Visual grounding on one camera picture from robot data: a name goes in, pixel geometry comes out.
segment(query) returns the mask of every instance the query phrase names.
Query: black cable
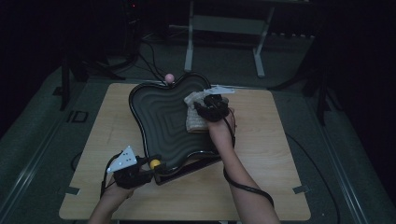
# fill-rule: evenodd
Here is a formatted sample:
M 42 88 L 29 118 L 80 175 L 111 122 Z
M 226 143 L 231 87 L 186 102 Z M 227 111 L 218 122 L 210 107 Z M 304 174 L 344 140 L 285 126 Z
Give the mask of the black cable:
M 160 75 L 162 78 L 164 78 L 164 75 L 160 71 L 158 71 L 157 65 L 155 64 L 155 51 L 154 51 L 154 48 L 150 45 L 150 43 L 148 43 L 148 42 L 146 42 L 144 40 L 142 40 L 142 43 L 147 44 L 150 47 L 151 54 L 152 54 L 152 64 L 154 66 L 154 69 L 155 69 L 155 71 L 157 72 L 158 75 Z
M 111 65 L 106 66 L 106 68 L 111 70 L 111 71 L 115 71 L 115 70 L 124 68 L 124 67 L 130 65 L 131 63 L 136 62 L 136 60 L 137 60 L 137 55 L 134 56 L 134 57 L 128 56 L 128 57 L 126 57 L 124 62 L 111 64 Z
M 297 144 L 297 146 L 302 150 L 302 152 L 305 154 L 305 156 L 306 156 L 306 157 L 312 162 L 312 164 L 314 165 L 314 167 L 315 167 L 315 169 L 317 170 L 317 172 L 318 172 L 320 178 L 322 179 L 322 181 L 323 181 L 323 183 L 324 183 L 324 185 L 325 185 L 327 191 L 329 192 L 330 197 L 332 198 L 332 202 L 333 202 L 333 204 L 334 204 L 335 212 L 336 212 L 336 215 L 337 215 L 337 223 L 340 223 L 340 209 L 339 209 L 339 207 L 338 207 L 338 204 L 337 204 L 336 201 L 335 201 L 334 195 L 332 194 L 332 191 L 330 190 L 329 185 L 327 184 L 326 180 L 324 179 L 323 174 L 322 174 L 321 171 L 319 170 L 318 166 L 315 164 L 314 160 L 313 160 L 313 159 L 309 156 L 309 154 L 306 152 L 305 148 L 304 148 L 295 138 L 293 138 L 290 134 L 288 134 L 288 133 L 285 133 L 285 134 L 286 134 L 286 136 L 287 136 L 288 138 L 290 138 L 291 140 L 293 140 L 294 143 Z
M 75 166 L 74 163 L 76 162 L 76 159 L 77 159 L 79 156 L 81 156 L 81 154 L 82 154 L 82 151 L 79 152 L 79 153 L 73 158 L 73 160 L 70 161 L 70 166 L 72 167 L 73 172 L 75 172 L 76 169 L 77 169 L 77 166 Z
M 233 111 L 228 108 L 228 110 L 230 111 L 231 115 L 233 115 Z M 235 124 L 235 116 L 233 115 L 233 129 L 231 128 L 230 123 L 228 122 L 228 120 L 226 118 L 223 118 L 223 120 L 225 121 L 225 123 L 227 124 L 228 127 L 228 131 L 230 131 L 231 134 L 231 139 L 233 140 L 233 147 L 235 147 L 235 128 L 236 128 L 236 124 Z
M 118 158 L 119 155 L 120 155 L 121 153 L 122 153 L 122 152 L 120 152 L 119 154 L 113 156 L 113 157 L 108 161 L 108 163 L 107 163 L 107 166 L 106 166 L 106 169 L 105 169 L 105 174 L 104 174 L 104 176 L 103 176 L 102 185 L 101 185 L 101 188 L 100 188 L 100 198 L 102 198 L 103 194 L 105 193 L 105 190 L 106 190 L 108 187 L 110 187 L 111 185 L 113 185 L 113 184 L 115 183 L 115 181 L 114 181 L 114 182 L 111 183 L 109 186 L 106 186 L 106 181 L 107 181 L 107 169 L 108 169 L 108 167 L 110 167 L 111 162 L 113 162 L 116 158 Z
M 224 174 L 225 179 L 228 181 L 228 183 L 230 183 L 234 187 L 239 188 L 239 189 L 243 189 L 243 190 L 255 193 L 255 194 L 260 194 L 261 196 L 264 196 L 266 199 L 268 199 L 268 201 L 274 207 L 274 200 L 273 200 L 273 198 L 271 197 L 271 195 L 269 193 L 267 193 L 267 192 L 265 192 L 265 191 L 263 191 L 261 189 L 255 189 L 253 187 L 249 187 L 249 186 L 246 186 L 246 185 L 241 185 L 241 184 L 236 183 L 235 181 L 231 180 L 231 178 L 228 176 L 228 174 L 225 171 L 225 169 L 223 169 L 223 174 Z
M 150 64 L 152 64 L 153 66 L 155 66 L 155 69 L 156 70 L 160 70 L 163 74 L 168 74 L 167 72 L 165 72 L 163 69 L 161 69 L 161 68 L 159 68 L 159 67 L 157 67 L 157 65 L 155 65 L 154 63 L 151 63 L 151 62 L 148 62 L 148 63 L 150 63 Z
M 135 67 L 136 67 L 136 68 L 140 68 L 140 69 L 145 70 L 145 71 L 148 71 L 148 72 L 151 72 L 151 71 L 148 70 L 147 68 L 141 67 L 141 66 L 139 66 L 139 65 L 135 65 Z
M 131 69 L 132 67 L 136 66 L 134 63 L 131 63 L 130 65 L 124 67 L 124 68 L 120 68 L 114 71 L 115 74 L 121 74 L 129 69 Z
M 139 53 L 139 56 L 143 60 L 143 62 L 146 63 L 151 74 L 154 75 L 154 77 L 157 78 L 157 80 L 161 81 L 161 83 L 166 86 L 165 82 L 163 82 L 163 78 L 158 77 L 158 75 L 152 70 L 151 66 L 149 65 L 149 62 L 145 59 L 145 57 L 143 57 L 141 53 Z

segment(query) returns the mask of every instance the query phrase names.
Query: orange ball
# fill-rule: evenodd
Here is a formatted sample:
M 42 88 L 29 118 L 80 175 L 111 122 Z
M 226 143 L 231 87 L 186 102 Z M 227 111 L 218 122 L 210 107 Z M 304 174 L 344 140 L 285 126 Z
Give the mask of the orange ball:
M 152 161 L 149 163 L 149 168 L 150 168 L 151 170 L 154 170 L 154 167 L 158 166 L 159 164 L 161 164 L 161 162 L 160 162 L 159 160 L 152 160 Z

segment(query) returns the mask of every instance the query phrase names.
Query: white object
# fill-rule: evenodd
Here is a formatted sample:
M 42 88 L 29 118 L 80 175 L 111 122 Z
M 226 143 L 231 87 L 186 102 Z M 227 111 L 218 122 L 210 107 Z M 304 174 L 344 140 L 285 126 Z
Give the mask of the white object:
M 132 148 L 128 146 L 121 152 L 116 160 L 111 163 L 110 167 L 107 169 L 107 172 L 112 173 L 135 164 L 137 164 L 136 156 L 134 155 Z
M 226 93 L 235 93 L 235 90 L 224 88 L 218 85 L 216 87 L 212 87 L 211 89 L 204 90 L 204 92 L 209 94 L 226 94 Z
M 207 130 L 206 121 L 198 115 L 198 112 L 194 107 L 194 102 L 203 105 L 204 98 L 209 94 L 210 93 L 204 91 L 193 91 L 190 95 L 184 98 L 184 103 L 186 103 L 188 107 L 186 119 L 186 129 L 188 133 Z

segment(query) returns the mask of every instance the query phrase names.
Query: person's arm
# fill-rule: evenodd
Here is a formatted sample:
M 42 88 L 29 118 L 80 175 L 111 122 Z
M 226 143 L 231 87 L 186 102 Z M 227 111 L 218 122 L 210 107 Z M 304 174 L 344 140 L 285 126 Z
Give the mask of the person's arm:
M 232 113 L 226 119 L 233 128 Z M 219 151 L 224 163 L 224 169 L 231 180 L 238 184 L 260 189 L 233 150 L 232 137 L 225 121 L 220 120 L 218 122 L 208 122 L 207 124 L 212 141 Z M 280 223 L 274 207 L 267 198 L 260 194 L 236 188 L 233 185 L 230 185 L 230 189 L 242 223 Z
M 94 208 L 89 224 L 109 224 L 113 213 L 117 211 L 120 205 L 134 194 L 134 189 L 123 189 L 117 186 L 116 183 L 109 186 L 99 203 Z

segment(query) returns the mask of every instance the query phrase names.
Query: dark floor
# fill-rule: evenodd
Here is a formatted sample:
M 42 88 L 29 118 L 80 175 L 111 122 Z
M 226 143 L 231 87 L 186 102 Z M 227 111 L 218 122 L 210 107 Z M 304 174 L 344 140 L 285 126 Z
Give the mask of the dark floor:
M 147 41 L 155 50 L 156 65 L 180 77 L 186 46 Z M 269 36 L 262 53 L 264 78 L 257 78 L 249 48 L 197 45 L 192 68 L 212 84 L 266 89 L 295 74 L 311 42 Z M 151 59 L 148 45 L 142 45 L 141 52 Z M 147 69 L 139 59 L 117 74 L 126 77 L 125 82 L 154 80 Z M 0 141 L 2 223 L 85 222 L 62 220 L 58 212 L 73 176 L 71 162 L 84 148 L 113 80 L 94 75 L 87 83 L 72 80 L 71 101 L 60 111 L 61 98 L 52 95 L 61 84 L 60 77 L 58 69 L 47 78 Z M 318 97 L 303 97 L 303 84 L 273 92 L 301 181 L 311 189 L 305 195 L 312 217 L 302 223 L 396 223 L 395 208 L 347 116 L 328 100 L 326 126 L 321 126 L 315 115 Z M 87 121 L 68 122 L 71 111 L 89 112 Z

